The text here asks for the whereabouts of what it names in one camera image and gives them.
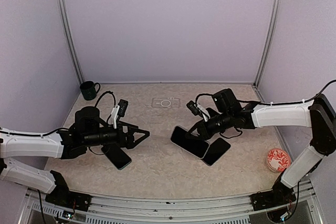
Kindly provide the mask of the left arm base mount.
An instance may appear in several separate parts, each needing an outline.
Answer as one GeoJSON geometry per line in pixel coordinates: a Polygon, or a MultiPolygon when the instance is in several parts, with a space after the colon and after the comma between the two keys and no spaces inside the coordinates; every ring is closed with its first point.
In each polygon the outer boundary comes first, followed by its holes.
{"type": "Polygon", "coordinates": [[[56,187],[46,195],[45,201],[57,206],[71,208],[72,210],[88,211],[91,196],[88,194],[70,191],[62,174],[51,170],[56,187]]]}

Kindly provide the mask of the blue smartphone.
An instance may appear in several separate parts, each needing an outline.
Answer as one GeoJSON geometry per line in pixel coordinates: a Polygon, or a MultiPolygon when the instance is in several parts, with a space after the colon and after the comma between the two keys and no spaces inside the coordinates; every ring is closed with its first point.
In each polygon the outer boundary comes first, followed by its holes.
{"type": "Polygon", "coordinates": [[[176,126],[171,136],[171,142],[190,154],[200,159],[203,158],[208,151],[209,142],[187,138],[186,134],[186,130],[176,126]]]}

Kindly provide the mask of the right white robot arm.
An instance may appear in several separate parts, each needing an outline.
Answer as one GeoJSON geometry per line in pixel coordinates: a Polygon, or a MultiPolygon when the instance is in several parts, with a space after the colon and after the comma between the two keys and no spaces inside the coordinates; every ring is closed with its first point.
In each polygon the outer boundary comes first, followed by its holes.
{"type": "Polygon", "coordinates": [[[227,129],[254,130],[275,127],[307,133],[311,139],[293,163],[282,172],[277,187],[269,192],[273,205],[281,204],[302,178],[313,172],[321,161],[335,152],[335,109],[324,95],[324,90],[334,84],[329,81],[309,99],[292,102],[262,102],[240,100],[230,88],[213,94],[198,94],[187,103],[187,108],[202,119],[188,130],[187,136],[197,132],[195,139],[209,140],[227,129]]]}

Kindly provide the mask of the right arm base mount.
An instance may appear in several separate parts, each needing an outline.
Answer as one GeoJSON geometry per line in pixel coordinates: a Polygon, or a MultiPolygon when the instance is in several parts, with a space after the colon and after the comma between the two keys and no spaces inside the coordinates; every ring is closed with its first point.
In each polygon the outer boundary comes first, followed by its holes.
{"type": "Polygon", "coordinates": [[[293,188],[288,188],[280,180],[276,180],[272,189],[254,193],[249,197],[254,211],[289,204],[297,200],[293,188]]]}

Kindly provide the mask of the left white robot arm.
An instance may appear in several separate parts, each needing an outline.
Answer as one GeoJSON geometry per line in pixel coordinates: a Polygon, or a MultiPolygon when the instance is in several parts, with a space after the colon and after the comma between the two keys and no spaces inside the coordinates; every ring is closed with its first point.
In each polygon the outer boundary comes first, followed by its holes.
{"type": "Polygon", "coordinates": [[[22,156],[40,156],[56,159],[74,159],[92,147],[99,146],[118,170],[132,159],[124,149],[133,149],[150,136],[149,131],[120,121],[124,109],[118,105],[112,110],[113,124],[100,117],[94,106],[86,106],[75,113],[74,124],[49,133],[1,130],[1,179],[42,191],[66,206],[73,201],[73,193],[62,174],[54,170],[40,170],[15,160],[22,156]]]}

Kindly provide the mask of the purple-edged smartphone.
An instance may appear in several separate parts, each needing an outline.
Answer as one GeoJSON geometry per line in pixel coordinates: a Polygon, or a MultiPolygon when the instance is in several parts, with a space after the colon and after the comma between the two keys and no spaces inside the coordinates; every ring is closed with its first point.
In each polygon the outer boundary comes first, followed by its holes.
{"type": "Polygon", "coordinates": [[[214,165],[229,149],[231,145],[223,138],[216,139],[210,146],[205,156],[201,159],[206,165],[214,165]]]}

